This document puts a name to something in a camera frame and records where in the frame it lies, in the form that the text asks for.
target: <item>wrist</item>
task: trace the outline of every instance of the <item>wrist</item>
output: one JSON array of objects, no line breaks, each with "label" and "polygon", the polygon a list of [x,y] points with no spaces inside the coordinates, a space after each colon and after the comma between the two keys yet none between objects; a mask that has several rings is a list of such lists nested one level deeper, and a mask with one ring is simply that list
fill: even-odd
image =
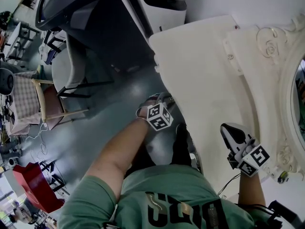
[{"label": "wrist", "polygon": [[139,123],[144,123],[145,125],[149,125],[145,117],[141,117],[141,116],[136,117],[135,121],[138,121]]}]

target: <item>wooden chair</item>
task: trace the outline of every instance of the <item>wooden chair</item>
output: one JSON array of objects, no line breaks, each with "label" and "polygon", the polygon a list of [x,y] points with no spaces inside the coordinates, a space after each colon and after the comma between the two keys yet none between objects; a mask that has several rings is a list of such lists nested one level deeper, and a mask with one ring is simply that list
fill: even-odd
[{"label": "wooden chair", "polygon": [[[79,114],[89,110],[83,109],[67,112],[63,108],[60,98],[57,96],[53,81],[32,79],[32,82],[36,88],[38,95],[42,122],[47,123],[49,130],[53,129],[65,116]],[[51,86],[43,91],[41,88],[41,83],[51,84]]]}]

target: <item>white cable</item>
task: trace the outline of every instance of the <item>white cable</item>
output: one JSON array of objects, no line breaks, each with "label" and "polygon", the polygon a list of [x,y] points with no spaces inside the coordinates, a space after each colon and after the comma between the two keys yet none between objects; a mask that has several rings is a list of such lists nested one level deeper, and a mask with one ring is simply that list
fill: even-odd
[{"label": "white cable", "polygon": [[41,139],[41,143],[40,143],[41,152],[42,152],[44,155],[47,155],[47,154],[48,154],[48,149],[47,149],[46,145],[44,144],[44,141],[43,141],[43,139],[42,139],[42,137],[41,137],[41,133],[44,132],[44,131],[47,131],[47,130],[48,130],[48,127],[47,127],[47,129],[42,130],[42,129],[41,129],[41,128],[42,128],[42,125],[44,125],[44,123],[41,124],[40,130],[39,130],[37,136],[35,136],[35,137],[28,136],[28,137],[25,139],[25,142],[28,140],[28,138],[35,139],[35,138],[37,138],[37,137],[39,136],[40,139]]},{"label": "white cable", "polygon": [[42,128],[42,126],[43,126],[43,124],[44,124],[44,123],[42,123],[42,124],[41,124],[41,126],[40,126],[40,130],[39,130],[39,133],[37,134],[37,136],[35,136],[35,137],[28,136],[28,137],[25,139],[25,141],[27,141],[27,140],[28,140],[28,138],[35,139],[35,138],[37,138],[38,136],[40,136],[41,132],[43,132],[43,131],[47,131],[47,130],[48,130],[48,127],[47,127],[47,129],[45,129],[45,130],[42,130],[42,129],[41,129],[41,128]]}]

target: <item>red object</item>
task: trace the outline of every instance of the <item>red object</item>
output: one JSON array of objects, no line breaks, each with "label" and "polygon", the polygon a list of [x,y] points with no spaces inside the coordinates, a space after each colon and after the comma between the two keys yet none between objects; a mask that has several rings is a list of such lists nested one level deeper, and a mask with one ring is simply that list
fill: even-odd
[{"label": "red object", "polygon": [[5,41],[5,37],[0,35],[0,48],[2,48],[4,41]]},{"label": "red object", "polygon": [[63,206],[64,202],[56,197],[38,163],[28,163],[26,167],[16,165],[13,174],[24,188],[33,206],[46,213],[51,213]]}]

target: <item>white panel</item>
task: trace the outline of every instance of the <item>white panel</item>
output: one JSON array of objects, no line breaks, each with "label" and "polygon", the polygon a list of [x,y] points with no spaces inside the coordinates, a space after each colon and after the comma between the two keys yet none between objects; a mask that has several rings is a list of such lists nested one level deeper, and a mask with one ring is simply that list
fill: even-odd
[{"label": "white panel", "polygon": [[165,31],[184,24],[186,11],[157,8],[147,5],[144,0],[138,1],[142,6],[153,33]]},{"label": "white panel", "polygon": [[278,68],[259,51],[256,42],[258,31],[256,26],[247,30],[231,31],[228,33],[228,39],[255,101],[260,142],[275,161],[277,144],[280,134],[283,133],[276,94],[279,87]]}]

